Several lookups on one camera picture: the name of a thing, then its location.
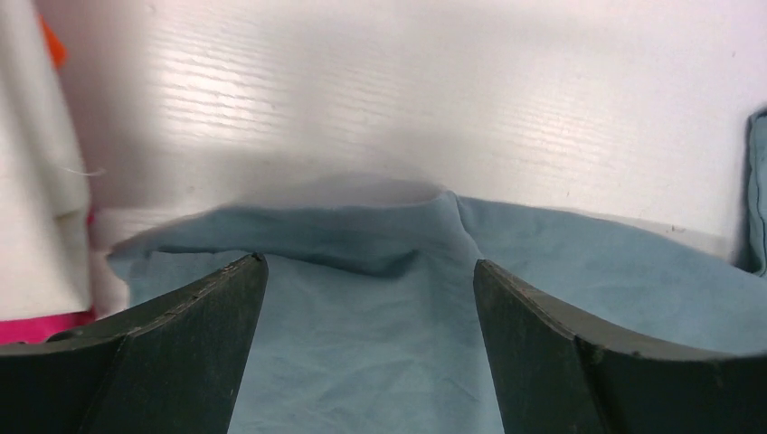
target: pink fabric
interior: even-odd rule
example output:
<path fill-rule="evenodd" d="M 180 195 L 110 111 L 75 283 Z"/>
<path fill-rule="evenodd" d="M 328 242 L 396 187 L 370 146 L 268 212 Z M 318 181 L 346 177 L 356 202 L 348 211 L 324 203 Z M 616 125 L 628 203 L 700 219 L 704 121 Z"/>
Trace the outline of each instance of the pink fabric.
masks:
<path fill-rule="evenodd" d="M 0 345 L 25 342 L 38 344 L 52 335 L 94 320 L 92 312 L 42 316 L 32 319 L 0 321 Z"/>

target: white thread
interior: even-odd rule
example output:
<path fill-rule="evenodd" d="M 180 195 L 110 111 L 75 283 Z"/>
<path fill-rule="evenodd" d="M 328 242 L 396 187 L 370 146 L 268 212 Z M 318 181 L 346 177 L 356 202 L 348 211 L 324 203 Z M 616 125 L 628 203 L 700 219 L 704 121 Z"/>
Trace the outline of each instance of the white thread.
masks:
<path fill-rule="evenodd" d="M 82 175 L 82 176 L 102 176 L 102 175 L 105 175 L 107 173 L 107 169 L 105 169 L 103 167 L 99 167 L 99 170 L 97 170 L 95 172 L 90 172 L 90 173 L 78 172 L 78 171 L 76 171 L 74 169 L 70 169 L 69 167 L 61 167 L 61 169 L 66 170 L 67 172 L 69 172 L 71 174 Z"/>

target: orange object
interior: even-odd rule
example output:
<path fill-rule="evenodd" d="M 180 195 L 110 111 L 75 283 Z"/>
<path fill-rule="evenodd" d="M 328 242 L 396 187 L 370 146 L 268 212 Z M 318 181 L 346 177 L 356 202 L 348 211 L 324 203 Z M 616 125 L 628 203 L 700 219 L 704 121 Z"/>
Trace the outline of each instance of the orange object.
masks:
<path fill-rule="evenodd" d="M 43 26 L 43 35 L 45 37 L 45 42 L 48 44 L 48 51 L 51 53 L 53 64 L 56 68 L 60 68 L 67 58 L 67 49 L 42 18 L 40 18 L 40 24 Z"/>

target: wrinkled fabric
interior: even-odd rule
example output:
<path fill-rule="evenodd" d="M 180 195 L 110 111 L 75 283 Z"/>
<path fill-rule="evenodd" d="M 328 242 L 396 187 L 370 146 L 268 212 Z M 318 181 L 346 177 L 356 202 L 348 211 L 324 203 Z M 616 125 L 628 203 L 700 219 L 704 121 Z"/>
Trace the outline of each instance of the wrinkled fabric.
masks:
<path fill-rule="evenodd" d="M 400 207 L 212 212 L 112 258 L 133 304 L 238 259 L 270 267 L 231 433 L 502 434 L 472 271 L 492 259 L 620 326 L 767 349 L 767 282 L 613 222 L 444 193 Z"/>
<path fill-rule="evenodd" d="M 767 110 L 749 119 L 748 177 L 749 244 L 756 259 L 755 274 L 767 274 L 767 239 L 765 239 L 765 216 L 767 216 Z"/>

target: light blue fabric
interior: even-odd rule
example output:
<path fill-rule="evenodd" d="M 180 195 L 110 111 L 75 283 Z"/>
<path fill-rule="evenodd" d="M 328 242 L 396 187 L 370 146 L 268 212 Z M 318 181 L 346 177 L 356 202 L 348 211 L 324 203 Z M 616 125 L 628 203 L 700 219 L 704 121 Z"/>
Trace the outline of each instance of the light blue fabric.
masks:
<path fill-rule="evenodd" d="M 417 205 L 230 209 L 112 257 L 134 303 L 243 252 L 270 280 L 230 432 L 501 434 L 471 286 L 489 258 L 627 328 L 767 349 L 767 282 L 612 222 L 445 193 Z"/>
<path fill-rule="evenodd" d="M 767 111 L 749 119 L 748 161 L 751 173 L 748 178 L 749 242 L 756 259 L 755 274 L 767 273 L 767 240 L 765 239 L 765 216 L 767 216 Z"/>

